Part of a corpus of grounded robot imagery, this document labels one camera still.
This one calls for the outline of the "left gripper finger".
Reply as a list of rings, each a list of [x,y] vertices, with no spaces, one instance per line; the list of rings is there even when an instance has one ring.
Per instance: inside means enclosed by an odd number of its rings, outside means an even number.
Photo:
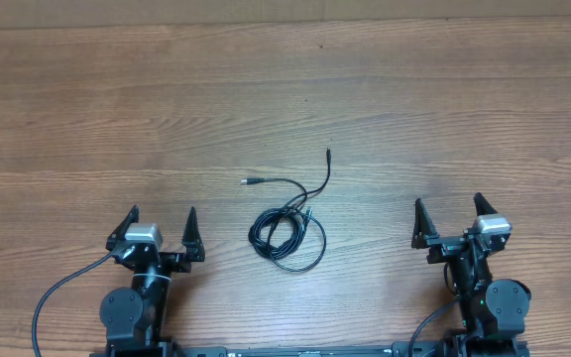
[[[132,223],[139,222],[140,209],[137,205],[134,205],[122,222],[112,231],[112,233],[107,237],[105,249],[113,250],[118,242],[125,241],[125,235]]]
[[[181,243],[185,248],[186,260],[190,262],[203,262],[205,249],[198,228],[197,213],[194,206],[189,210]]]

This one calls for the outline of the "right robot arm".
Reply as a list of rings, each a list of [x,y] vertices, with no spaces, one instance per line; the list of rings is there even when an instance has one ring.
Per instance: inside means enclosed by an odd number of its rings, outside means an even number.
[[[447,290],[454,295],[429,315],[414,331],[406,347],[408,356],[527,356],[529,350],[517,337],[524,333],[531,291],[512,279],[496,280],[488,258],[505,249],[512,225],[477,192],[476,218],[459,236],[441,236],[422,199],[414,203],[413,249],[426,249],[429,264],[442,264]],[[417,338],[431,321],[453,306],[460,309],[463,327],[450,330],[429,348],[418,347]]]

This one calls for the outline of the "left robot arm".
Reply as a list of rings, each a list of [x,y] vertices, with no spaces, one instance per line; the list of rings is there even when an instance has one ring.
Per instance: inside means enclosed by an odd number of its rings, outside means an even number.
[[[106,329],[105,356],[181,356],[179,345],[164,337],[171,276],[188,273],[205,260],[196,210],[184,226],[183,252],[164,252],[163,235],[156,223],[141,223],[133,206],[106,241],[109,257],[133,273],[131,285],[108,293],[99,307]]]

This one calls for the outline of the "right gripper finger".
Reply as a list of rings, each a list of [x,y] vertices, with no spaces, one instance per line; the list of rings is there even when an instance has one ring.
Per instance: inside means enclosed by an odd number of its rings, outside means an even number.
[[[497,214],[496,209],[485,199],[485,197],[477,192],[474,197],[474,204],[478,216]]]
[[[425,249],[438,238],[438,232],[421,198],[415,201],[414,208],[415,214],[411,247],[413,249]]]

